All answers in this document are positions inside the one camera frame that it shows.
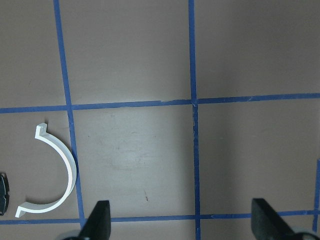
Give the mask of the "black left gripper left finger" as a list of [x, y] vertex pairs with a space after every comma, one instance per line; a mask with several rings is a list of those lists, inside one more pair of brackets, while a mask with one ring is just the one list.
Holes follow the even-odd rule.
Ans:
[[111, 211], [108, 200], [100, 200], [83, 226], [78, 240], [109, 240], [111, 236]]

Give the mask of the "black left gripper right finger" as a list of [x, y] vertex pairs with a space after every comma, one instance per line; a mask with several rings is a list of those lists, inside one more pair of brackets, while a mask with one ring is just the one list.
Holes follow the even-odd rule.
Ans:
[[300, 239], [264, 198], [251, 201], [251, 231], [256, 240]]

